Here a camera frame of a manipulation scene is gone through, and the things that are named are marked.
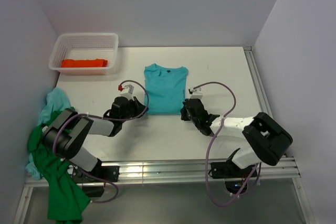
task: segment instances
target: green cloth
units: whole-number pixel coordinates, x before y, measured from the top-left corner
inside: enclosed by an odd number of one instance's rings
[[[61,111],[53,112],[46,125],[50,125],[60,113]],[[28,150],[33,155],[37,169],[49,182],[48,219],[56,220],[57,224],[81,223],[81,213],[90,198],[71,180],[67,172],[69,163],[61,162],[51,149],[40,143],[44,126],[45,124],[41,124],[33,130],[29,137]]]

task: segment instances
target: laundry basket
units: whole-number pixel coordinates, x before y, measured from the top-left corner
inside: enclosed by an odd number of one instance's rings
[[[49,68],[70,75],[112,74],[118,60],[118,35],[111,33],[62,34],[58,37],[49,60]],[[108,61],[106,67],[61,68],[64,59]]]

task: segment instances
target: light blue cloth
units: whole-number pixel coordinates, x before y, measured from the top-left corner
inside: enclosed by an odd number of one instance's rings
[[[149,94],[148,114],[180,114],[188,69],[164,68],[154,63],[145,67],[144,75]]]
[[[50,115],[53,111],[65,110],[71,107],[69,99],[62,89],[56,87],[47,95],[47,105],[41,111],[37,125],[47,123],[50,120]]]
[[[71,107],[68,97],[62,89],[54,88],[52,92],[47,94],[47,105],[42,109],[37,125],[50,121],[50,115],[54,111],[65,110]],[[33,179],[41,179],[42,175],[36,168],[33,157],[30,153],[29,164],[26,165],[26,171],[31,174]]]
[[[31,174],[33,179],[39,180],[42,178],[41,173],[36,168],[34,161],[33,161],[33,155],[29,154],[29,164],[26,165],[26,171]]]

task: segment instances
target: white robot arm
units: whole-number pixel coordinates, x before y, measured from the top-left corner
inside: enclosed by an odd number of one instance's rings
[[[239,169],[264,162],[275,166],[293,142],[292,137],[268,114],[260,112],[248,118],[224,118],[208,114],[201,102],[201,89],[190,90],[191,97],[185,99],[181,120],[192,121],[206,136],[213,136],[224,120],[218,136],[234,136],[246,139],[249,147],[239,148],[229,158]]]

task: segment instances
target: orange cloth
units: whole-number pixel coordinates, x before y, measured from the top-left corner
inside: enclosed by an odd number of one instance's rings
[[[107,66],[107,60],[63,60],[61,68],[101,68]]]

